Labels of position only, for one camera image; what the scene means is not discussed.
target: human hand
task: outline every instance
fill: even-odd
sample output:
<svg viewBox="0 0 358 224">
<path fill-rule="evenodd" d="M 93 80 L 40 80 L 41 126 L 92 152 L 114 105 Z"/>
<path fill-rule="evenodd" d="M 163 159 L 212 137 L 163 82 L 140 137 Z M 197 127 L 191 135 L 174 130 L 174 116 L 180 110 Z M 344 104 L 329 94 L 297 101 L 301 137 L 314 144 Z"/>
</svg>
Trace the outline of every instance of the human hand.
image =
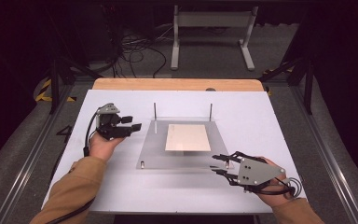
<svg viewBox="0 0 358 224">
<path fill-rule="evenodd" d="M 91 157 L 100 158 L 107 162 L 112 157 L 116 146 L 121 143 L 124 138 L 114 138 L 106 140 L 99 133 L 95 132 L 89 140 L 89 155 Z"/>
<path fill-rule="evenodd" d="M 278 166 L 273 161 L 270 161 L 267 158 L 262 157 L 267 164 L 272 166 Z M 284 180 L 286 179 L 286 175 L 282 174 L 277 176 L 278 179 Z M 265 187 L 264 191 L 281 191 L 286 189 L 287 187 L 284 185 L 280 185 L 280 182 L 273 178 L 269 181 L 269 186 Z M 293 196 L 290 193 L 285 194 L 279 194 L 279 195 L 267 195 L 267 194 L 257 194 L 257 196 L 263 201 L 266 205 L 269 205 L 270 207 L 278 206 L 284 203 L 288 203 L 293 199 Z"/>
</svg>

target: black curtain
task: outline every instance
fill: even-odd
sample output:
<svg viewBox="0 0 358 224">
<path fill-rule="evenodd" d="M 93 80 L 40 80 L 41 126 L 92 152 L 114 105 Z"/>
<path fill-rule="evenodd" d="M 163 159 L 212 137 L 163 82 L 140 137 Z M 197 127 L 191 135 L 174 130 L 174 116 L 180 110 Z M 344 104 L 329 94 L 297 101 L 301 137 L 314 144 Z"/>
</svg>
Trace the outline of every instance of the black curtain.
<svg viewBox="0 0 358 224">
<path fill-rule="evenodd" d="M 307 57 L 338 133 L 358 167 L 358 2 L 307 12 L 283 62 Z"/>
<path fill-rule="evenodd" d="M 34 88 L 47 74 L 35 27 L 24 5 L 0 2 L 0 149 L 35 107 Z"/>
</svg>

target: white object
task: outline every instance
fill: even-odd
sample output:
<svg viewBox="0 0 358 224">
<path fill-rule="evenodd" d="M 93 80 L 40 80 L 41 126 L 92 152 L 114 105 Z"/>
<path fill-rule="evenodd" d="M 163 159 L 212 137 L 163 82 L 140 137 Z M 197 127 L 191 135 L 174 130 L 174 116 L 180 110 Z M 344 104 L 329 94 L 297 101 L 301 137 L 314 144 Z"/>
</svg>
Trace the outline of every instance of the white object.
<svg viewBox="0 0 358 224">
<path fill-rule="evenodd" d="M 166 151 L 211 151 L 205 125 L 170 124 Z"/>
</svg>

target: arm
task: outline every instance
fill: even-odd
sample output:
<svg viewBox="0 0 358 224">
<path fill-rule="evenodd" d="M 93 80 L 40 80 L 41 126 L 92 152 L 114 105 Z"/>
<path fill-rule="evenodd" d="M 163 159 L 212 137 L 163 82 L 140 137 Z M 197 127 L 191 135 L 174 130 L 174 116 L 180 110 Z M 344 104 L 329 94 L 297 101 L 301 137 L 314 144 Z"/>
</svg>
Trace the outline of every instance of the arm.
<svg viewBox="0 0 358 224">
<path fill-rule="evenodd" d="M 268 164 L 276 164 L 266 158 L 263 158 Z M 285 175 L 278 176 L 280 180 L 286 178 Z M 268 191 L 280 191 L 284 188 L 279 185 L 279 181 L 272 179 L 270 186 L 264 188 Z M 293 199 L 290 194 L 286 195 L 265 195 L 257 194 L 257 196 L 267 205 L 272 208 L 274 216 L 278 223 L 301 223 L 301 224 L 316 224 L 323 223 L 322 220 L 315 214 L 306 199 Z"/>
<path fill-rule="evenodd" d="M 54 184 L 48 201 L 31 223 L 48 223 L 90 202 L 101 186 L 107 161 L 122 141 L 122 138 L 107 141 L 98 133 L 94 134 L 90 139 L 89 156 L 74 162 L 69 173 Z M 81 223 L 88 212 L 89 209 L 63 223 Z"/>
</svg>

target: clear acrylic sheet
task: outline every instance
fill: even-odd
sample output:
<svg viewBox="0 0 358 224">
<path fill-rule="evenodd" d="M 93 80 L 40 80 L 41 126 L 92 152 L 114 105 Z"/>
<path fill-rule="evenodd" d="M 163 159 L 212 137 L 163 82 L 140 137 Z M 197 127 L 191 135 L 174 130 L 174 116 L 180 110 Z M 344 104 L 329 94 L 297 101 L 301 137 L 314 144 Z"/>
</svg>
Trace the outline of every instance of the clear acrylic sheet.
<svg viewBox="0 0 358 224">
<path fill-rule="evenodd" d="M 205 125 L 211 151 L 167 151 L 168 127 L 170 124 Z M 234 168 L 212 158 L 212 155 L 227 155 L 227 149 L 216 123 L 209 119 L 195 118 L 157 118 L 151 120 L 141 155 L 136 164 L 137 169 L 211 169 Z"/>
</svg>

